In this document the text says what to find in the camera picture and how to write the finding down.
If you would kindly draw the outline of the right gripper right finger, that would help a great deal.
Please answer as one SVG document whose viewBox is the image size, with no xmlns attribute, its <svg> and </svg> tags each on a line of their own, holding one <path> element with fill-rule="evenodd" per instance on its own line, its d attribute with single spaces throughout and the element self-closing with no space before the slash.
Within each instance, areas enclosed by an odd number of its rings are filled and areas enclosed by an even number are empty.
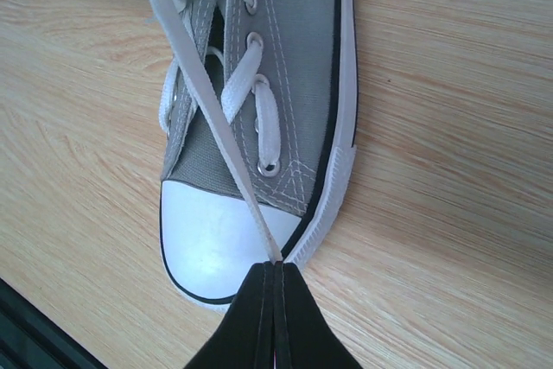
<svg viewBox="0 0 553 369">
<path fill-rule="evenodd" d="M 279 262 L 274 277 L 276 368 L 359 368 L 325 321 L 292 263 Z"/>
</svg>

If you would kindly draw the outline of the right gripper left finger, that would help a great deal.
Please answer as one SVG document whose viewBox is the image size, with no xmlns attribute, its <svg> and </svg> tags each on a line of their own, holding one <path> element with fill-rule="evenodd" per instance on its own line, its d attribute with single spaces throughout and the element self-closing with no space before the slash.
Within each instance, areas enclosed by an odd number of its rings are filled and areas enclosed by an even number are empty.
<svg viewBox="0 0 553 369">
<path fill-rule="evenodd" d="M 275 366 L 274 276 L 270 262 L 250 268 L 223 320 L 188 368 Z"/>
</svg>

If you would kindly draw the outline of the grey sneaker sideways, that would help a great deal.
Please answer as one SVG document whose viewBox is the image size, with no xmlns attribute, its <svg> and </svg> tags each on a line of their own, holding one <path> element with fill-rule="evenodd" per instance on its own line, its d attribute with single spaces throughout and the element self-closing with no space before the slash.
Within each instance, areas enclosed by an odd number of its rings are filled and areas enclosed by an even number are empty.
<svg viewBox="0 0 553 369">
<path fill-rule="evenodd" d="M 355 157 L 353 0 L 149 0 L 172 49 L 162 261 L 191 301 L 226 309 L 248 270 L 305 265 Z"/>
</svg>

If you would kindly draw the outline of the black aluminium frame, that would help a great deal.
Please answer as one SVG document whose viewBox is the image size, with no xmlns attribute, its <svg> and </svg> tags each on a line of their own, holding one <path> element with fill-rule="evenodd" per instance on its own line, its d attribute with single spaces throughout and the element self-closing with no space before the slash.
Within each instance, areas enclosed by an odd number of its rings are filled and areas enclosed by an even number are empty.
<svg viewBox="0 0 553 369">
<path fill-rule="evenodd" d="M 105 365 L 5 281 L 1 282 L 2 368 L 103 368 Z"/>
</svg>

